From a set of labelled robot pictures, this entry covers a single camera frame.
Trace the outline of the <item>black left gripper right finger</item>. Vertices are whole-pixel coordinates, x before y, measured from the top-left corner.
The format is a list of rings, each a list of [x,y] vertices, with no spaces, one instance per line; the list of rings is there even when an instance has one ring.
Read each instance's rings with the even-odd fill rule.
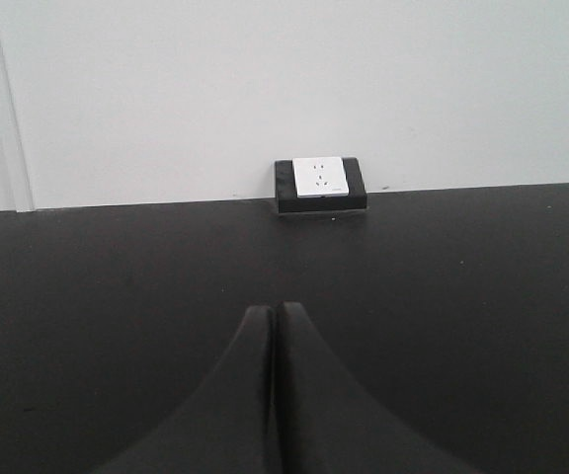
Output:
[[[302,304],[279,305],[275,345],[284,472],[473,472],[379,404],[334,355]]]

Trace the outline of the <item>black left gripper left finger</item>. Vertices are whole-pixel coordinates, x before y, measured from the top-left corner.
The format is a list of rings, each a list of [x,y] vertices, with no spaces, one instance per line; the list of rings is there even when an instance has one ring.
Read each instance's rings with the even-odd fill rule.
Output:
[[[250,306],[199,388],[97,473],[266,473],[274,311]]]

